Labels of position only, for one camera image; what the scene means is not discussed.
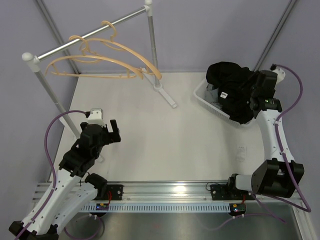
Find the black shirt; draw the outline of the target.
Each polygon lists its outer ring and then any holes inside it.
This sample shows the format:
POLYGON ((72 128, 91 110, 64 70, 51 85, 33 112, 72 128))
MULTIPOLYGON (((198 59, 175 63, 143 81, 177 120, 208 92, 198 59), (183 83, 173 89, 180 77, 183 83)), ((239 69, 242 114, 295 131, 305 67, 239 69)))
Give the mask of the black shirt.
POLYGON ((248 123, 254 117, 250 108, 250 97, 245 97, 240 91, 240 85, 254 72, 248 67, 241 67, 234 62, 221 61, 210 65, 206 72, 208 84, 218 89, 222 111, 229 118, 242 124, 248 123))

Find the grey button shirt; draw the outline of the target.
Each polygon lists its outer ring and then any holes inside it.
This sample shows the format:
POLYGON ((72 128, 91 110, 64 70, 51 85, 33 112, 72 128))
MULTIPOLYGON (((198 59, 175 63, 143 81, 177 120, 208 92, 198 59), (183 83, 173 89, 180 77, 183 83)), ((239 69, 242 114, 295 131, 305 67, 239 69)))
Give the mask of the grey button shirt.
POLYGON ((214 88, 214 86, 210 83, 208 83, 205 88, 204 100, 209 104, 213 105, 214 107, 216 107, 217 109, 219 110, 222 109, 218 88, 214 88))

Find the wooden hanger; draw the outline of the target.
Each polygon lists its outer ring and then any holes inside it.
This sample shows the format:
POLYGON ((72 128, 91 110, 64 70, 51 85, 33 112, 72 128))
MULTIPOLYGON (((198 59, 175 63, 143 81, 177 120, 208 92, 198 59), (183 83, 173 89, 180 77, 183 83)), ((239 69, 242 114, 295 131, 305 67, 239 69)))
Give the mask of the wooden hanger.
MULTIPOLYGON (((72 35, 69 37, 70 41, 73 40, 79 40, 80 41, 80 46, 83 43, 82 40, 87 40, 79 35, 72 35)), ((93 77, 94 74, 111 74, 114 71, 113 70, 109 70, 109 67, 116 67, 116 70, 119 70, 120 73, 116 74, 116 75, 111 75, 110 78, 114 78, 114 76, 117 76, 119 74, 124 75, 126 73, 125 68, 123 68, 122 66, 116 65, 114 63, 111 62, 102 62, 102 63, 98 63, 98 64, 85 64, 85 63, 81 63, 81 62, 77 62, 75 61, 75 59, 77 57, 80 57, 82 52, 80 51, 80 47, 79 47, 79 54, 72 54, 72 55, 67 55, 67 56, 62 56, 62 57, 58 57, 54 60, 52 60, 46 67, 44 74, 47 75, 48 73, 56 75, 56 76, 60 76, 60 77, 93 77), (63 61, 67 61, 70 60, 73 63, 76 64, 80 64, 81 67, 83 67, 82 72, 81 73, 71 73, 71 72, 66 72, 66 71, 62 71, 59 70, 58 68, 58 64, 60 62, 63 61)))
POLYGON ((115 41, 115 37, 117 36, 118 32, 115 26, 111 22, 104 20, 101 22, 101 25, 103 27, 105 26, 111 27, 111 29, 113 30, 113 34, 109 37, 109 39, 99 38, 99 37, 92 37, 88 40, 83 39, 82 44, 79 47, 81 51, 81 56, 75 59, 76 62, 83 63, 83 64, 92 64, 92 65, 109 62, 115 65, 121 66, 125 69, 125 74, 115 75, 114 78, 116 79, 131 79, 135 77, 143 78, 143 74, 154 75, 158 80, 162 78, 162 74, 160 73, 160 71, 158 70, 158 68, 155 66, 154 63, 151 63, 140 53, 115 41), (91 50, 90 43, 95 43, 95 42, 101 43, 102 45, 116 52, 126 52, 133 55, 134 57, 136 57, 142 63, 145 64, 146 69, 143 70, 141 67, 140 68, 134 67, 123 61, 113 59, 105 55, 101 55, 98 52, 91 50))

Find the wooden hanger front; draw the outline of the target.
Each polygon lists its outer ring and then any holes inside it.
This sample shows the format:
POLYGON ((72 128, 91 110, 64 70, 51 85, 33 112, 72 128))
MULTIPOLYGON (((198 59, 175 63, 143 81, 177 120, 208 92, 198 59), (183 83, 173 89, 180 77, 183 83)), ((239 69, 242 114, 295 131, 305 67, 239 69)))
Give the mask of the wooden hanger front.
POLYGON ((103 27, 105 26, 111 27, 111 29, 113 30, 113 34, 109 37, 109 39, 99 38, 99 37, 92 37, 88 40, 83 39, 82 44, 79 47, 81 51, 81 56, 75 59, 76 62, 83 63, 83 64, 92 64, 92 65, 109 62, 115 65, 121 66, 125 69, 125 74, 115 75, 114 78, 116 79, 131 79, 135 77, 143 78, 143 74, 154 75, 158 80, 162 78, 162 74, 160 73, 160 71, 158 70, 158 68, 155 66, 154 63, 151 63, 140 53, 115 41, 115 37, 117 36, 118 32, 115 26, 111 22, 104 20, 101 22, 101 25, 103 27), (95 43, 95 42, 101 43, 102 45, 116 52, 126 52, 133 55, 134 57, 136 57, 142 63, 145 64, 146 69, 143 70, 141 67, 140 68, 134 67, 123 61, 113 59, 105 55, 101 55, 98 52, 91 50, 90 43, 95 43))

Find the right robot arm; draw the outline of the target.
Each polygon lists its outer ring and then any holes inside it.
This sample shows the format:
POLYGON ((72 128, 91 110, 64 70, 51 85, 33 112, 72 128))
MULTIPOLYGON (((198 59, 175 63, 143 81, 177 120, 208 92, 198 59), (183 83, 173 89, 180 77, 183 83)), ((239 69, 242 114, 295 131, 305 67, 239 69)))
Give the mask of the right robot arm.
POLYGON ((254 73, 250 89, 250 109, 263 142, 264 161, 252 174, 232 174, 226 193, 237 199, 242 194, 256 194, 289 199, 296 191, 305 169, 296 163, 284 133, 284 114, 279 99, 274 97, 276 84, 284 80, 285 71, 277 66, 254 73))

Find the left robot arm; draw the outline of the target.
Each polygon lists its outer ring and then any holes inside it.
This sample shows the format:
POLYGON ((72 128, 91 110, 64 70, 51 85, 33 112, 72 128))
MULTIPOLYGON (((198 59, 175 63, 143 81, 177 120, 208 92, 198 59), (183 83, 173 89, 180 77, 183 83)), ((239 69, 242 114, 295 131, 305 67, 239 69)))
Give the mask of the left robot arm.
POLYGON ((121 141, 116 120, 107 125, 81 123, 80 138, 67 151, 53 181, 34 209, 22 220, 13 221, 9 231, 17 240, 57 240, 79 210, 92 200, 112 199, 112 190, 102 176, 87 171, 102 148, 121 141))

